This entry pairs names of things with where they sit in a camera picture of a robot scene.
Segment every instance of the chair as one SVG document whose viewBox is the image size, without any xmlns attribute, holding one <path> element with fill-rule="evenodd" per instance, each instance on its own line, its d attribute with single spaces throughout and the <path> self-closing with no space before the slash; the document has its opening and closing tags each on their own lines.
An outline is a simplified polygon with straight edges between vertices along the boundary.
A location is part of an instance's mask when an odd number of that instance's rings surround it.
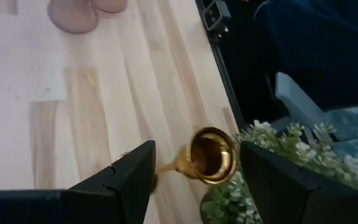
<svg viewBox="0 0 358 224">
<path fill-rule="evenodd" d="M 302 125 L 313 129 L 316 124 L 328 123 L 337 130 L 334 136 L 338 141 L 358 139 L 358 106 L 324 112 L 282 72 L 276 74 L 275 96 L 284 103 L 290 116 Z"/>
</svg>

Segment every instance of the wood grain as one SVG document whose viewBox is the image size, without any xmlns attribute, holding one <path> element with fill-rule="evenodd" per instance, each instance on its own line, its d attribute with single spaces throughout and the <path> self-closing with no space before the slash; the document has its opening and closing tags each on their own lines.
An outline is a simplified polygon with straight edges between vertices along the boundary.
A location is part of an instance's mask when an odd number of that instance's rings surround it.
<svg viewBox="0 0 358 224">
<path fill-rule="evenodd" d="M 203 126 L 238 132 L 194 0 L 130 0 L 83 35 L 48 1 L 0 0 L 0 189 L 69 188 L 148 139 L 164 164 Z M 144 223 L 201 223 L 205 192 L 161 176 Z"/>
<path fill-rule="evenodd" d="M 109 140 L 94 68 L 66 68 L 75 156 L 80 179 L 86 179 L 111 163 Z"/>
</svg>

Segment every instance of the pink object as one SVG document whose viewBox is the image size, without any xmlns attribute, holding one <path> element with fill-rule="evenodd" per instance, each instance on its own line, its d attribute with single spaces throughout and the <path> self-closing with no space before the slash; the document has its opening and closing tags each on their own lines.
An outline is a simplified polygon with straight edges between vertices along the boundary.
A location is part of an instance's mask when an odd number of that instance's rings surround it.
<svg viewBox="0 0 358 224">
<path fill-rule="evenodd" d="M 123 11 L 127 7 L 128 2 L 127 0 L 92 0 L 92 4 L 100 11 L 117 13 Z"/>
<path fill-rule="evenodd" d="M 72 34 L 83 34 L 98 26 L 99 17 L 89 0 L 50 0 L 50 20 L 59 29 Z"/>
</svg>

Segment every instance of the light wood surface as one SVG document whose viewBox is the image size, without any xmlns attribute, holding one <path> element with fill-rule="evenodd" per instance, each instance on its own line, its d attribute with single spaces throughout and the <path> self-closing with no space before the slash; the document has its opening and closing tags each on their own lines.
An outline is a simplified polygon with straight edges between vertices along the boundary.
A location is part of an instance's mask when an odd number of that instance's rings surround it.
<svg viewBox="0 0 358 224">
<path fill-rule="evenodd" d="M 0 0 L 0 189 L 67 188 L 148 139 L 171 162 L 197 128 L 237 132 L 194 0 L 129 0 L 70 35 L 47 0 Z M 160 179 L 145 223 L 201 223 L 206 187 Z"/>
</svg>

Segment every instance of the bell mouth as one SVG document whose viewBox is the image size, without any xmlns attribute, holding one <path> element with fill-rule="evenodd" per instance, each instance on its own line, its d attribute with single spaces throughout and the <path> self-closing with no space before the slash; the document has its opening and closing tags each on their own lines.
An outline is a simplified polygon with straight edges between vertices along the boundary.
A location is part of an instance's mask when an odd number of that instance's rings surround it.
<svg viewBox="0 0 358 224">
<path fill-rule="evenodd" d="M 231 138 L 217 128 L 198 131 L 189 145 L 187 157 L 194 164 L 201 181 L 219 185 L 229 180 L 236 170 L 236 152 Z"/>
</svg>

